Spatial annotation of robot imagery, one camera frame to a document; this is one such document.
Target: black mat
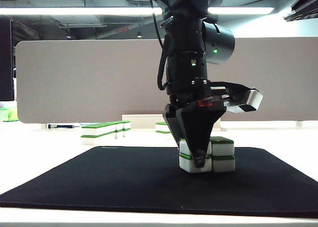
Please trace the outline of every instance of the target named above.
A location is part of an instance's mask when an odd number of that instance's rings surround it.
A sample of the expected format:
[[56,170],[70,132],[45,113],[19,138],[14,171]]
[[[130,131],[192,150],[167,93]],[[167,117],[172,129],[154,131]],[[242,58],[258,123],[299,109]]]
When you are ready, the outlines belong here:
[[176,148],[96,147],[0,195],[0,206],[318,217],[313,179],[262,149],[236,148],[236,164],[189,174]]

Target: ceiling light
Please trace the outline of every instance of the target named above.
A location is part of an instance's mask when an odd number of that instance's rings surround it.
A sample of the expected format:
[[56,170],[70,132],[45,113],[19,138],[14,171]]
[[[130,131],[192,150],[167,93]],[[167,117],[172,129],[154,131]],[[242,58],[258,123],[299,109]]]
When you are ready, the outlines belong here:
[[[269,14],[273,7],[210,7],[213,14]],[[159,7],[10,7],[0,8],[1,15],[138,15],[162,14]]]
[[159,7],[11,7],[0,8],[2,15],[156,15]]
[[210,7],[208,11],[212,14],[269,14],[273,7]]

